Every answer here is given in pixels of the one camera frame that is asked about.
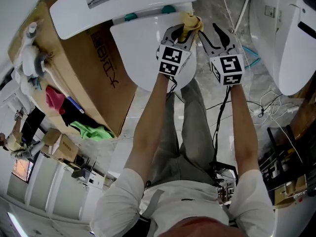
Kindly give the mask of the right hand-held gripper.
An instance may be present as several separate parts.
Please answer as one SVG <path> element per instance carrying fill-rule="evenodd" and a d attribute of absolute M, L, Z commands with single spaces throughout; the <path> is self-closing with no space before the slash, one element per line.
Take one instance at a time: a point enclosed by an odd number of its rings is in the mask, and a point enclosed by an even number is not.
<path fill-rule="evenodd" d="M 209 57 L 210 70 L 221 85 L 241 84 L 244 62 L 242 55 L 238 53 L 236 37 L 216 23 L 212 23 L 212 26 L 222 47 L 214 46 L 204 32 L 198 31 L 198 37 Z"/>

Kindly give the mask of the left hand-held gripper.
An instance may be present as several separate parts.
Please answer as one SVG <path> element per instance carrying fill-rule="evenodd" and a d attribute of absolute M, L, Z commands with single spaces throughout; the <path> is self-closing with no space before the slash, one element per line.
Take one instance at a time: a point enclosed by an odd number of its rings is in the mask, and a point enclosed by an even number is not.
<path fill-rule="evenodd" d="M 157 49 L 158 72 L 167 76 L 177 76 L 189 58 L 196 31 L 188 32 L 182 42 L 176 42 L 183 32 L 184 24 L 178 24 L 166 30 Z"/>

